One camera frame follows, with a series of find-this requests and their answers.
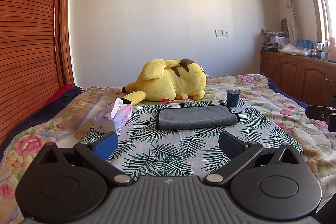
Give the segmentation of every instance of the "cabinet top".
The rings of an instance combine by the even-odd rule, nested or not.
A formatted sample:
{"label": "cabinet top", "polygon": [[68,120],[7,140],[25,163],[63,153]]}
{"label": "cabinet top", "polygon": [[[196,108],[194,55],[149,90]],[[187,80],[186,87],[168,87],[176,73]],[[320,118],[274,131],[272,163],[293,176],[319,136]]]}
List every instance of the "cabinet top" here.
{"label": "cabinet top", "polygon": [[306,57],[306,56],[292,55],[292,54],[282,54],[282,53],[279,53],[279,52],[265,52],[265,51],[261,51],[261,54],[262,55],[275,55],[275,56],[280,56],[280,57],[292,58],[292,59],[301,60],[301,61],[310,62],[310,63],[315,63],[317,65],[322,65],[322,66],[326,66],[326,67],[336,69],[336,63],[325,61],[325,60],[318,60],[318,59],[314,59],[314,58],[310,58],[310,57]]}

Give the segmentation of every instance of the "pikachu plush toy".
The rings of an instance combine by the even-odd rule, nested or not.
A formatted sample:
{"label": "pikachu plush toy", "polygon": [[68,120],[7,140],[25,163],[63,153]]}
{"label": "pikachu plush toy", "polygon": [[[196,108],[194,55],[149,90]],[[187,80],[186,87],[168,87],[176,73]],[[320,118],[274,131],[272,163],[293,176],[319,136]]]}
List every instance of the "pikachu plush toy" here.
{"label": "pikachu plush toy", "polygon": [[159,102],[163,99],[186,100],[191,96],[193,100],[201,100],[205,85],[206,75],[193,60],[154,59],[144,65],[136,82],[128,84],[122,91],[137,90],[123,97],[135,105],[144,99]]}

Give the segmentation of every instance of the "light switch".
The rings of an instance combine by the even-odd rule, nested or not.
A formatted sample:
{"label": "light switch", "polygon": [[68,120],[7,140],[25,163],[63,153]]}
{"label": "light switch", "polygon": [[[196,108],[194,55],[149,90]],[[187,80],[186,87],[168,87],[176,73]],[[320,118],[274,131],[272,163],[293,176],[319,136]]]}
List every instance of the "light switch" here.
{"label": "light switch", "polygon": [[216,30],[216,37],[223,37],[223,31]]}

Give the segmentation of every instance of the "bed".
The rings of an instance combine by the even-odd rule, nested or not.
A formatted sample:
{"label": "bed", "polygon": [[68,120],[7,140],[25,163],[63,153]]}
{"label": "bed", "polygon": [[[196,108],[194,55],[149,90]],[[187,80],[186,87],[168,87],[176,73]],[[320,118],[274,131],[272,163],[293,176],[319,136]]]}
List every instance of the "bed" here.
{"label": "bed", "polygon": [[[92,118],[124,95],[121,88],[73,88],[10,132],[1,146],[1,224],[22,220],[14,197],[15,187],[43,144],[53,141],[59,147],[72,147],[82,139],[92,142],[99,138],[101,134],[95,132]],[[157,110],[225,102],[228,89],[241,90],[239,105],[233,109],[241,117],[239,124],[189,131],[155,129]],[[323,206],[336,191],[336,139],[325,122],[306,117],[305,107],[262,75],[209,79],[200,101],[141,102],[134,106],[134,115],[119,134],[118,149],[108,160],[135,179],[144,174],[202,178],[229,161],[218,147],[222,130],[267,147],[290,142],[318,178]]]}

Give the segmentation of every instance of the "silver screw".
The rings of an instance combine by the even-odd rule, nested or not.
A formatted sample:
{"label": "silver screw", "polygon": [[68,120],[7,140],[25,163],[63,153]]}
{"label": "silver screw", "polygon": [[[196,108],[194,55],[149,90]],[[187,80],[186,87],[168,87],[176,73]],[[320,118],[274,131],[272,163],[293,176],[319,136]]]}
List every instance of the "silver screw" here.
{"label": "silver screw", "polygon": [[223,180],[223,177],[219,174],[210,174],[207,175],[207,181],[217,183],[221,182]]}
{"label": "silver screw", "polygon": [[114,181],[118,183],[127,183],[130,182],[131,177],[128,175],[116,175]]}

